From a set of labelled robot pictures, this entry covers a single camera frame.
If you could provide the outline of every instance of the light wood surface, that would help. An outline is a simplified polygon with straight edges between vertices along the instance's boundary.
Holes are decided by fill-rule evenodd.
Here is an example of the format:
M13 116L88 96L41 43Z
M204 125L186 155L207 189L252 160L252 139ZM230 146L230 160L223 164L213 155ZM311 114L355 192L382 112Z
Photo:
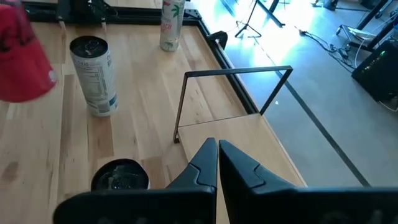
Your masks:
M58 85L28 103L0 102L1 223L51 223L56 205L88 191L106 162L131 158L161 189L187 165L181 144L172 142L183 74L219 68L196 27L184 27L180 48L159 48L159 26L100 28L33 24L57 73ZM119 109L91 117L68 45L80 35L108 41L116 69ZM243 115L225 77L189 79L181 125Z
M296 186L305 186L289 155L260 114L184 126L178 129L178 134L188 160L197 153L206 138L225 139L281 178ZM220 175L217 223L228 223Z

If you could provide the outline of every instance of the black lid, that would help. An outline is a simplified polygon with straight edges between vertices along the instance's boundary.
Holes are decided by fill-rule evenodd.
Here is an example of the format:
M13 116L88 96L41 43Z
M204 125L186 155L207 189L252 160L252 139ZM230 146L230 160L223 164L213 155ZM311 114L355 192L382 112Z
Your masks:
M91 190L148 189L148 185L148 175L138 162L116 159L95 173Z
M79 57L95 58L106 53L108 43L99 37L81 36L70 43L69 49Z

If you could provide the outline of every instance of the gray floor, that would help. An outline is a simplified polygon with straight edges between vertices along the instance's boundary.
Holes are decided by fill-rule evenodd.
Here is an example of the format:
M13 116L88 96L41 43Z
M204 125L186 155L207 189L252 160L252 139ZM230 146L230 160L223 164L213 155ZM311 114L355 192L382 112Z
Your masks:
M211 31L228 31L226 53L235 67L291 65L294 68L289 78L291 86L366 181L372 186L398 184L398 115L376 103L351 78L349 71L317 43L299 36L295 28L341 47L346 38L344 34L335 35L337 27L340 24L355 26L365 12L332 12L292 0L291 4L279 4L275 11L287 24L281 29L267 20L264 11L257 7L250 25L263 36L254 39L248 38L254 35L250 31L245 31L242 38L234 37L238 31L235 20L247 17L249 1L208 0L206 4L197 2L197 6ZM359 4L343 1L338 6L364 9ZM365 30L377 32L382 27L380 24L382 20L374 19ZM356 49L350 52L352 61L355 53ZM360 51L358 64L367 55ZM279 80L275 73L242 75L241 78L258 105L265 102ZM308 185L361 185L286 87L266 111L266 118Z

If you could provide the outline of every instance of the silver can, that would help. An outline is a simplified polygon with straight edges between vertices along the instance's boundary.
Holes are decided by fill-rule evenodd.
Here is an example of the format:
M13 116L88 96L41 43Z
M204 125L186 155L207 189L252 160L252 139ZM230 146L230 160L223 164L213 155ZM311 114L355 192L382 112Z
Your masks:
M109 116L118 108L114 68L108 43L99 37L78 37L70 43L70 55L94 116Z
M184 7L185 0L163 0L160 47L165 51L173 52L178 48Z

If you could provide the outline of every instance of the round container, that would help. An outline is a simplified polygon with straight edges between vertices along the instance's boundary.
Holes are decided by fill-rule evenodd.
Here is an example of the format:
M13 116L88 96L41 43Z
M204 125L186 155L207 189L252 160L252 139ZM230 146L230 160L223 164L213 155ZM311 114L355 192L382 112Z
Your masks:
M176 51L179 46L185 0L163 0L160 48Z
M132 159L116 159L94 175L91 190L149 189L149 178L141 165Z
M99 37L83 36L73 40L69 49L89 111L109 116L118 108L118 97L108 44Z

